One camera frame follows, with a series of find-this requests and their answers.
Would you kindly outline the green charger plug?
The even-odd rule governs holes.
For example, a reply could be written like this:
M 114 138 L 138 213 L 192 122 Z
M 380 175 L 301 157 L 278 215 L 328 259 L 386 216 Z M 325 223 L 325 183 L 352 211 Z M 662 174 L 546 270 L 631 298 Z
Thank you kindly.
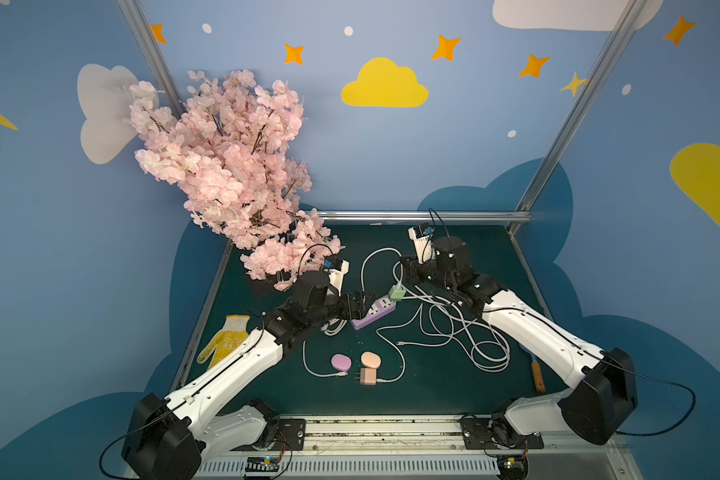
M 406 296 L 406 289 L 402 285 L 393 285 L 389 292 L 388 292 L 388 298 L 393 302 L 399 302 L 401 300 L 404 300 Z

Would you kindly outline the purple earbud case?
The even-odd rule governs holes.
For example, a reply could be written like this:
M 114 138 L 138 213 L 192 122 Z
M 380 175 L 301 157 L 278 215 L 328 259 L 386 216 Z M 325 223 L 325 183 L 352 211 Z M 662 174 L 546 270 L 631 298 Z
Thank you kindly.
M 348 372 L 352 367 L 352 360 L 349 356 L 344 354 L 334 354 L 331 357 L 331 366 L 337 371 L 337 372 Z

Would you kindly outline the purple power strip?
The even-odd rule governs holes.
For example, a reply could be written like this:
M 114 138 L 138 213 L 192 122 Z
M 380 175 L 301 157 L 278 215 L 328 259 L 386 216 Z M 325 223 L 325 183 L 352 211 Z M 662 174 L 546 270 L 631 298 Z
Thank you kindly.
M 367 314 L 362 319 L 351 320 L 350 324 L 356 331 L 359 331 L 394 312 L 396 306 L 396 301 L 391 300 L 388 296 L 383 296 L 373 302 Z

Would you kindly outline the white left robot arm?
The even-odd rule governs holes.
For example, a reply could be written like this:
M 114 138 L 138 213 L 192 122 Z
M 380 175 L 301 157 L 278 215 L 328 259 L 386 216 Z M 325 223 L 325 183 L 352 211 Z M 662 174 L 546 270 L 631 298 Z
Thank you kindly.
M 375 300 L 344 293 L 333 272 L 308 271 L 290 297 L 263 314 L 248 338 L 219 364 L 165 397 L 148 394 L 134 407 L 122 459 L 140 479 L 190 479 L 201 464 L 256 443 L 273 413 L 263 404 L 220 412 L 249 383 L 275 366 L 310 332 L 329 321 L 363 318 Z

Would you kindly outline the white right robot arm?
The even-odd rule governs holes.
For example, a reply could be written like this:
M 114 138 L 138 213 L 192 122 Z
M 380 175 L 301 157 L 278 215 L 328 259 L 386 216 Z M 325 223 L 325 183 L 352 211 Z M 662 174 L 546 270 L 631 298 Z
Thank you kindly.
M 409 236 L 416 254 L 402 259 L 405 282 L 444 290 L 459 310 L 512 337 L 566 385 L 508 403 L 492 422 L 495 442 L 514 447 L 536 433 L 568 432 L 606 444 L 638 404 L 632 358 L 574 336 L 492 276 L 477 273 L 461 239 L 435 238 L 425 226 L 411 228 Z

